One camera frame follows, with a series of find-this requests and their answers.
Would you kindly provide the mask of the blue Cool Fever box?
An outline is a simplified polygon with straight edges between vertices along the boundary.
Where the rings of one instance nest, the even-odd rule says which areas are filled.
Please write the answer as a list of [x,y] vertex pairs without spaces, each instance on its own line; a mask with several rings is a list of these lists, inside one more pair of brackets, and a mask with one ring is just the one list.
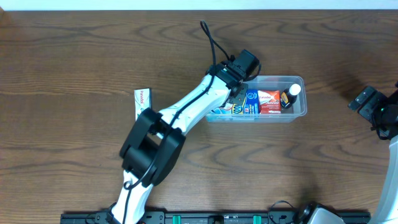
[[243,104],[225,103],[224,106],[211,110],[208,115],[222,115],[237,117],[244,114],[259,114],[258,91],[248,89],[243,99]]

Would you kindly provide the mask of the red Panadol ActiFast box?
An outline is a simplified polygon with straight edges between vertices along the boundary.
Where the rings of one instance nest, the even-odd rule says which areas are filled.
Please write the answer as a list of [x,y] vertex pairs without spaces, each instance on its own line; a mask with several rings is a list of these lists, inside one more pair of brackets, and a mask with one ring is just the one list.
[[281,114],[280,91],[258,90],[260,114]]

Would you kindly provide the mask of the dark bottle white cap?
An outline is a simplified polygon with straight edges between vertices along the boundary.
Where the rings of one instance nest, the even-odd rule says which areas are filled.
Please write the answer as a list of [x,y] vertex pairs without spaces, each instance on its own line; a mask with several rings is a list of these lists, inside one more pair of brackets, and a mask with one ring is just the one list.
[[293,84],[289,88],[285,89],[280,94],[280,105],[283,109],[289,109],[297,100],[298,94],[302,88],[299,84]]

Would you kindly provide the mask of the white Panadol box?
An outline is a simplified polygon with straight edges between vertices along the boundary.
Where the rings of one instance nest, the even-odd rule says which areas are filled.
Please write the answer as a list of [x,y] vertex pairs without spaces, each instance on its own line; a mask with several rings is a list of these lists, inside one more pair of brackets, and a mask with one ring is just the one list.
[[150,88],[134,90],[135,115],[139,115],[147,108],[152,108],[152,90]]

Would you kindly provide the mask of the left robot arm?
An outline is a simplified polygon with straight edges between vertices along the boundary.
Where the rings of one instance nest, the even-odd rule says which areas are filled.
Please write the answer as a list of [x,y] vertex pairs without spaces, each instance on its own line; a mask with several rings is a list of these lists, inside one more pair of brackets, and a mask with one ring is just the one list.
[[238,59],[212,65],[201,83],[180,101],[159,112],[144,109],[119,152],[123,187],[110,209],[110,223],[137,223],[153,187],[174,168],[186,135],[211,110],[237,98],[243,86],[261,70]]

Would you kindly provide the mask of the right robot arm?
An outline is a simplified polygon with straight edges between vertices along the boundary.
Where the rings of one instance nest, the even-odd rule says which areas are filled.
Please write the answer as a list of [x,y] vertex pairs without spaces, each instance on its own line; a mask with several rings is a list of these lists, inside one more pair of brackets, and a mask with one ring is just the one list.
[[397,223],[397,92],[386,96],[371,86],[348,104],[371,124],[378,138],[389,141],[389,163],[376,211],[338,212],[320,203],[309,203],[293,218],[294,223],[306,224],[395,224]]

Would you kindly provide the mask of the clear plastic container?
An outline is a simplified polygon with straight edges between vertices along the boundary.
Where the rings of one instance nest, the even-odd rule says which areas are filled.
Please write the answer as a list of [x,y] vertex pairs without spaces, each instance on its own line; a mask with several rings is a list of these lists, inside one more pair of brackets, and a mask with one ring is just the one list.
[[280,90],[293,84],[301,87],[297,101],[289,109],[282,109],[281,114],[216,114],[206,115],[208,122],[215,123],[289,123],[294,119],[307,114],[307,99],[305,93],[304,80],[300,76],[258,76],[254,80],[247,82],[249,89],[255,90]]

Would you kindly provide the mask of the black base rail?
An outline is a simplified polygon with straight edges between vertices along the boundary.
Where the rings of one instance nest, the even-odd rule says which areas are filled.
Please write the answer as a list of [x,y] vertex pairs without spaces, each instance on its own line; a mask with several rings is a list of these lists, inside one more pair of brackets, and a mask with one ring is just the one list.
[[[60,217],[61,224],[106,224],[116,223],[108,211],[90,213],[66,213]],[[145,212],[138,224],[273,224],[315,223],[306,218],[299,219],[292,211],[265,213],[170,213]]]

